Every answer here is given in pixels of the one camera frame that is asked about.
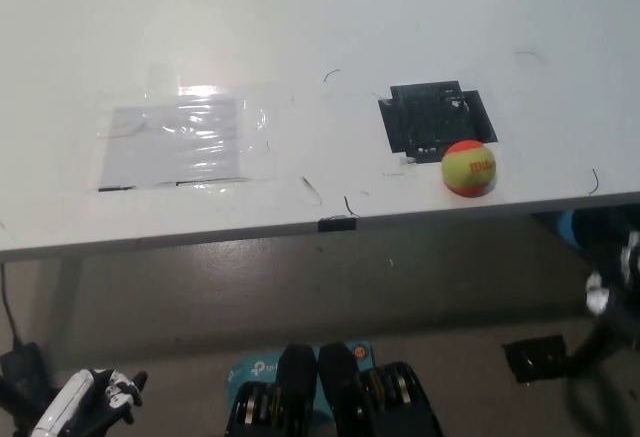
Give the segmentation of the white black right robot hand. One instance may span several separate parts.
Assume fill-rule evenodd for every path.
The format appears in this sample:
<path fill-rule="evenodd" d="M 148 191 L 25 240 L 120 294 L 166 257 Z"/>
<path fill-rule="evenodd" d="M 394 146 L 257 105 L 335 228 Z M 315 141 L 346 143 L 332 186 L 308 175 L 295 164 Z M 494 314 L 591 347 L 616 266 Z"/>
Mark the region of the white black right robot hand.
<path fill-rule="evenodd" d="M 615 247 L 594 267 L 586 281 L 586 305 L 595 316 L 614 306 L 614 298 L 629 297 L 639 290 L 639 232 L 629 234 L 626 244 Z"/>

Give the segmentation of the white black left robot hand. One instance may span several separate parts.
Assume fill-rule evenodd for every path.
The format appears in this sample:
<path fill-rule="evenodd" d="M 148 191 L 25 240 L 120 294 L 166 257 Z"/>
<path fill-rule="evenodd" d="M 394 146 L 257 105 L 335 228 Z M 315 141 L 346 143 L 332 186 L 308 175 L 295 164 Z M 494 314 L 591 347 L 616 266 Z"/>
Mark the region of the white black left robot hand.
<path fill-rule="evenodd" d="M 147 380 L 146 371 L 129 378 L 115 369 L 82 369 L 57 393 L 30 435 L 105 436 L 120 421 L 132 425 Z"/>

